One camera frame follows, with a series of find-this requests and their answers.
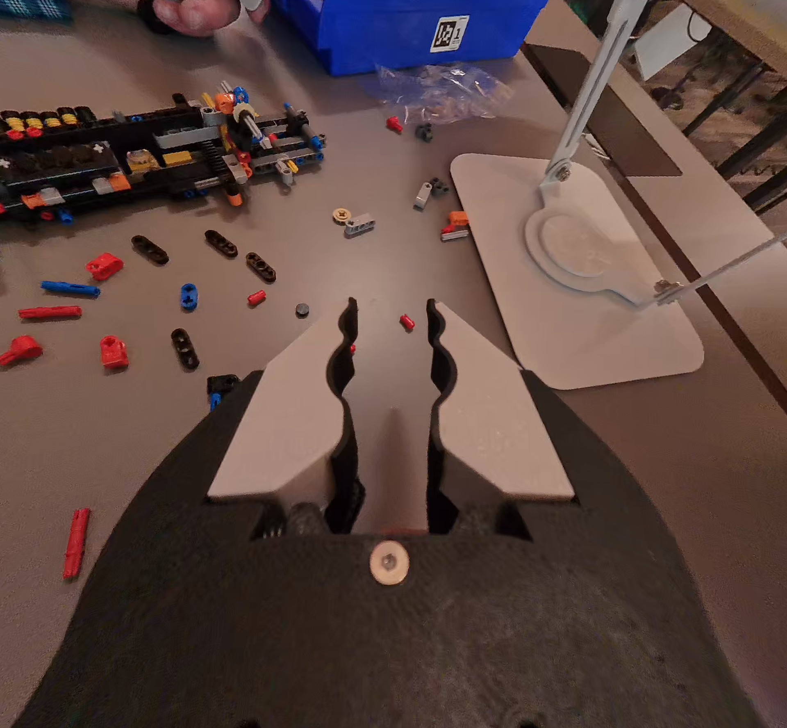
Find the lego vehicle chassis model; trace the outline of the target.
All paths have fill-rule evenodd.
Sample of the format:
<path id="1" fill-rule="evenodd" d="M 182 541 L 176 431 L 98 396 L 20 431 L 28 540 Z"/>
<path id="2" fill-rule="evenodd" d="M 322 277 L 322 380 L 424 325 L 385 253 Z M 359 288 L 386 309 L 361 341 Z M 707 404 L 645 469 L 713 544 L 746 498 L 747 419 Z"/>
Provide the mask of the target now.
<path id="1" fill-rule="evenodd" d="M 217 189 L 232 206 L 253 178 L 291 186 L 323 162 L 327 138 L 303 110 L 260 115 L 246 89 L 223 82 L 200 101 L 172 94 L 149 112 L 100 118 L 87 106 L 2 109 L 2 221 L 73 221 L 84 211 Z"/>

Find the clear plastic parts bag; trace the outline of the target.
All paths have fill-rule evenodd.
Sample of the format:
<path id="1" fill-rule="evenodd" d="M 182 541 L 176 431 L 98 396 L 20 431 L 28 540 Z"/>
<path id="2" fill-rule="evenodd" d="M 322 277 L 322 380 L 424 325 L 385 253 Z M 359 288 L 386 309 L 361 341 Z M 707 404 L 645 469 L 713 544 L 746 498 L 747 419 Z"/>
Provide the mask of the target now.
<path id="1" fill-rule="evenodd" d="M 404 70 L 377 66 L 363 87 L 389 115 L 414 125 L 494 119 L 514 95 L 494 75 L 465 63 Z"/>

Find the black connector with blue pin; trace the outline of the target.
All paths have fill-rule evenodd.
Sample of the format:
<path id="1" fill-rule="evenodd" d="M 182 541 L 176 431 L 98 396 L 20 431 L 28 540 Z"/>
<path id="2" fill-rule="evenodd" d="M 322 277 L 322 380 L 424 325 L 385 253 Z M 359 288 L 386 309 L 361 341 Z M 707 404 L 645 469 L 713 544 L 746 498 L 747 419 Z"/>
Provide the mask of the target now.
<path id="1" fill-rule="evenodd" d="M 206 382 L 209 408 L 211 411 L 213 411 L 222 402 L 222 400 L 240 383 L 240 378 L 236 374 L 222 374 L 217 376 L 209 376 Z"/>

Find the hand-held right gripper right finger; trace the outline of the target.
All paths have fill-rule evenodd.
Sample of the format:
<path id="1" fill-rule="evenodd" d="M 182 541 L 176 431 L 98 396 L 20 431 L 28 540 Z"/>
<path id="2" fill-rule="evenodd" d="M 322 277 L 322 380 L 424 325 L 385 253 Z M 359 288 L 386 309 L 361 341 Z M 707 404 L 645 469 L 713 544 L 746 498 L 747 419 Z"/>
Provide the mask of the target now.
<path id="1" fill-rule="evenodd" d="M 447 534 L 459 517 L 491 510 L 494 523 L 518 502 L 575 498 L 518 363 L 435 299 L 427 301 L 430 379 L 428 530 Z"/>

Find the red angled lego piece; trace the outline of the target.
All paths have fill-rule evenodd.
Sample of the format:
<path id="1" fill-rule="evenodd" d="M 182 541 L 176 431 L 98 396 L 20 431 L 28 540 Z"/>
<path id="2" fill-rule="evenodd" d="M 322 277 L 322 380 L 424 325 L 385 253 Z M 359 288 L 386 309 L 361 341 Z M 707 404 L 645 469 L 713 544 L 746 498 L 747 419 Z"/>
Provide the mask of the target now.
<path id="1" fill-rule="evenodd" d="M 1 353 L 1 367 L 10 367 L 18 362 L 36 359 L 43 354 L 43 346 L 32 336 L 19 336 L 11 340 Z"/>

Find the white folding stand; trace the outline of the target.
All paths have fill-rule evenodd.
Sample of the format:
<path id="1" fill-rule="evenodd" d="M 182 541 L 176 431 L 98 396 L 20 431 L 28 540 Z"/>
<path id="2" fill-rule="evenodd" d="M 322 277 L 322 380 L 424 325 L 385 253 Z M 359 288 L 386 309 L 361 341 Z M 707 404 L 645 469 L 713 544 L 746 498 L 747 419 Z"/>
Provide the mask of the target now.
<path id="1" fill-rule="evenodd" d="M 615 0 L 550 160 L 465 153 L 450 166 L 519 363 L 563 390 L 698 370 L 678 301 L 785 242 L 773 235 L 687 285 L 664 281 L 605 180 L 574 161 L 646 0 Z"/>

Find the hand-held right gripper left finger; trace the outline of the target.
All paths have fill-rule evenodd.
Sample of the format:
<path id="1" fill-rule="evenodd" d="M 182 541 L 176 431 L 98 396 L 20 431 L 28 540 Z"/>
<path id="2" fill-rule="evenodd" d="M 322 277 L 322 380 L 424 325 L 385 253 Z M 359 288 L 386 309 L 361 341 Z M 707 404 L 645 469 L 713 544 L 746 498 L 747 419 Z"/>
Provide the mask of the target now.
<path id="1" fill-rule="evenodd" d="M 261 500 L 286 515 L 315 505 L 349 534 L 365 499 L 344 392 L 355 375 L 353 297 L 313 322 L 264 368 L 206 494 L 213 503 Z"/>

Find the blue bin with white tag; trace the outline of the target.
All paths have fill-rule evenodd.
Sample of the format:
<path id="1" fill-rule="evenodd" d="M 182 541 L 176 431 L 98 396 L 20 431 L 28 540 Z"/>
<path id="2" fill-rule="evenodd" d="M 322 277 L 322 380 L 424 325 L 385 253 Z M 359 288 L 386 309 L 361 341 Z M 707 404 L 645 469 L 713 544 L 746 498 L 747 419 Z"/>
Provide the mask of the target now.
<path id="1" fill-rule="evenodd" d="M 334 76 L 510 58 L 548 0 L 271 0 Z"/>

